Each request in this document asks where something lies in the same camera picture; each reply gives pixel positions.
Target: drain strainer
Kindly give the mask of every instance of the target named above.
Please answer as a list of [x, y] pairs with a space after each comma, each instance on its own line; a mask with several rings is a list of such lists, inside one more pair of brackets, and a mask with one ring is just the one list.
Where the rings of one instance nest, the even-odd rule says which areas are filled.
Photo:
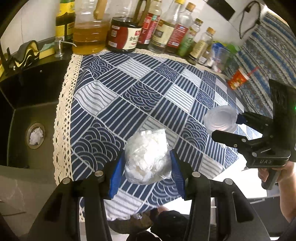
[[[43, 132], [43, 137], [41, 137], [41, 139], [40, 139], [40, 143], [39, 143], [39, 144], [31, 145], [31, 144], [30, 144], [30, 136], [31, 136], [31, 133], [32, 133], [35, 129], [37, 129], [37, 128], [40, 128], [40, 129], [42, 130], [42, 132]], [[42, 125], [41, 123], [38, 123], [38, 122], [32, 124], [32, 125], [29, 127], [29, 129], [28, 129], [28, 131], [27, 131], [27, 134], [26, 134], [26, 143], [27, 143], [27, 146], [28, 146], [29, 148], [31, 148], [31, 149], [37, 149], [38, 147], [40, 147], [40, 146], [42, 145], [42, 143], [43, 143], [43, 141], [44, 141], [44, 137], [45, 137], [45, 128], [44, 128], [44, 125]]]

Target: crumpled white tissue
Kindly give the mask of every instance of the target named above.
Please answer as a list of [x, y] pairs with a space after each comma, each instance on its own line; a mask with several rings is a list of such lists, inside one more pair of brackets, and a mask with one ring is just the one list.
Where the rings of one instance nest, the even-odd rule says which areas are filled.
[[40, 127], [36, 128], [30, 135], [30, 145], [38, 145], [43, 137], [43, 131]]
[[171, 178], [165, 129], [135, 133], [127, 141], [125, 158], [126, 178], [131, 183], [146, 185]]

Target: sink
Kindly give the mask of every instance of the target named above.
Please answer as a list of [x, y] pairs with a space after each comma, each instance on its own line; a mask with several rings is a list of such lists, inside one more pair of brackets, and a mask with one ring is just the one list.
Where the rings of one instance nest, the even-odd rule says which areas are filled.
[[[69, 60], [38, 65], [0, 82], [0, 165], [53, 170], [56, 107]], [[30, 133], [43, 130], [41, 144]]]

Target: brown handle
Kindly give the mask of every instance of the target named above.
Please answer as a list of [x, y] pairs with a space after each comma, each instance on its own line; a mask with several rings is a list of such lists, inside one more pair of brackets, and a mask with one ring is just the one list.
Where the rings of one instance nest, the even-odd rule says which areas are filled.
[[144, 22], [145, 17], [146, 17], [146, 15], [148, 13], [148, 10], [150, 8], [150, 3], [151, 3], [151, 0], [139, 0], [139, 2], [137, 4], [136, 11], [135, 11], [135, 15], [133, 17], [133, 22], [134, 23], [137, 22], [137, 19], [138, 19], [138, 16], [139, 16], [139, 12], [140, 12], [140, 8], [142, 6], [143, 1], [146, 1], [146, 6], [145, 6], [145, 9], [143, 11], [142, 17], [141, 17], [140, 21], [138, 22], [138, 25], [139, 26], [142, 26], [143, 25], [143, 22]]
[[94, 19], [101, 20], [104, 18], [105, 9], [108, 0], [98, 0], [96, 3], [96, 9], [94, 10]]

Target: forearm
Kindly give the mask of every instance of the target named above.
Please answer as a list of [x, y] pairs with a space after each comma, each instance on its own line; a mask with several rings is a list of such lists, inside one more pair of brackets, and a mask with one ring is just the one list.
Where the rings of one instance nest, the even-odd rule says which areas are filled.
[[296, 173], [279, 182], [279, 190], [281, 212], [291, 222], [296, 217]]

